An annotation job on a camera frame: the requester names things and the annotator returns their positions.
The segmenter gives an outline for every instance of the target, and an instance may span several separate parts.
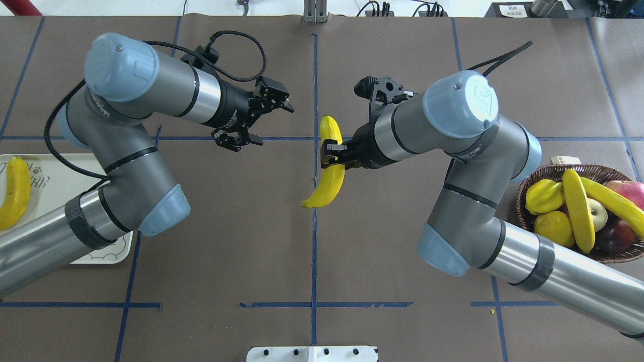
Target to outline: apple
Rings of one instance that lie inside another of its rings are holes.
[[[606,211],[606,208],[604,208],[604,206],[599,201],[592,198],[588,199],[588,207],[590,207],[591,209],[592,226],[594,227],[596,233],[601,230],[604,225],[606,225],[606,222],[608,221],[608,211]],[[566,204],[561,206],[561,208],[559,208],[559,211],[570,217],[568,206]]]
[[[602,230],[595,234],[595,246],[592,251],[601,254],[618,254],[635,241],[635,231],[626,221],[614,217]]]
[[[604,186],[624,196],[636,204],[640,209],[644,209],[644,184],[636,181],[608,181]]]

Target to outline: light blue joint cap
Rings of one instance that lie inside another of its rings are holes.
[[[74,133],[71,131],[70,124],[67,122],[67,103],[58,111],[56,115],[56,123],[58,123],[58,129],[62,133],[62,137],[70,141],[74,146],[82,149],[90,149],[90,147],[77,139]]]
[[[113,102],[139,98],[158,73],[159,57],[150,45],[117,33],[96,38],[85,58],[87,87]]]
[[[465,259],[427,223],[416,252],[426,263],[450,275],[463,276],[469,269]]]
[[[497,93],[481,74],[464,70],[427,88],[422,109],[437,131],[453,138],[470,138],[497,121]]]
[[[145,236],[158,235],[179,224],[188,215],[190,204],[181,190],[181,185],[177,184],[147,214],[138,229]]]
[[[539,163],[541,163],[541,143],[539,143],[539,140],[536,139],[536,137],[533,136],[532,133],[528,132],[528,130],[525,127],[521,126],[520,124],[519,126],[523,128],[527,136],[527,143],[528,143],[527,160],[523,170],[521,170],[521,172],[519,172],[517,176],[513,177],[510,180],[510,182],[523,181],[528,176],[530,176],[530,174],[534,170],[536,170],[537,167],[539,167]]]

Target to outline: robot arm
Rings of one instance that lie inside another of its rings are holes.
[[[354,88],[370,121],[341,145],[325,141],[322,167],[380,168],[432,149],[453,157],[417,252],[462,276],[470,266],[535,291],[644,341],[644,283],[494,217],[509,182],[538,166],[541,147],[498,114],[487,80],[461,71],[414,95],[389,77]]]
[[[0,298],[133,229],[154,236],[188,216],[180,185],[141,125],[152,112],[212,127],[219,146],[239,151],[262,144],[248,132],[260,115],[293,111],[282,84],[259,77],[246,92],[196,60],[115,33],[93,43],[86,85],[57,120],[65,139],[94,152],[109,182],[0,237]]]

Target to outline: small white object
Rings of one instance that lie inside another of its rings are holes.
[[[246,362],[377,362],[378,347],[311,346],[254,347]]]
[[[553,165],[579,165],[582,163],[579,158],[573,156],[555,156],[551,157],[550,161]]]
[[[0,155],[0,205],[5,200],[6,163],[14,154]],[[32,194],[29,206],[23,217],[11,228],[0,231],[0,236],[46,214],[89,189],[98,181],[95,178],[81,175],[67,168],[54,156],[45,154],[18,155],[27,163],[32,182]],[[91,153],[63,154],[72,164],[88,171],[104,175],[99,162]],[[123,261],[132,244],[133,233],[130,232],[101,249],[93,251],[72,264],[116,264]]]
[[[507,17],[527,17],[526,7],[520,4],[517,5],[499,5],[498,9],[501,15]]]

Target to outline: cream colored tray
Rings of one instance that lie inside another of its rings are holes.
[[[13,155],[0,155],[0,205],[5,200],[6,163]],[[32,179],[32,197],[23,217],[8,230],[0,231],[0,236],[20,227],[71,200],[96,184],[96,178],[76,173],[60,163],[50,154],[18,155],[29,167]],[[72,153],[63,155],[72,164],[89,171],[104,175],[96,157],[91,153]],[[132,244],[133,233],[120,237],[115,243],[101,250],[93,251],[72,264],[116,264],[125,259]]]

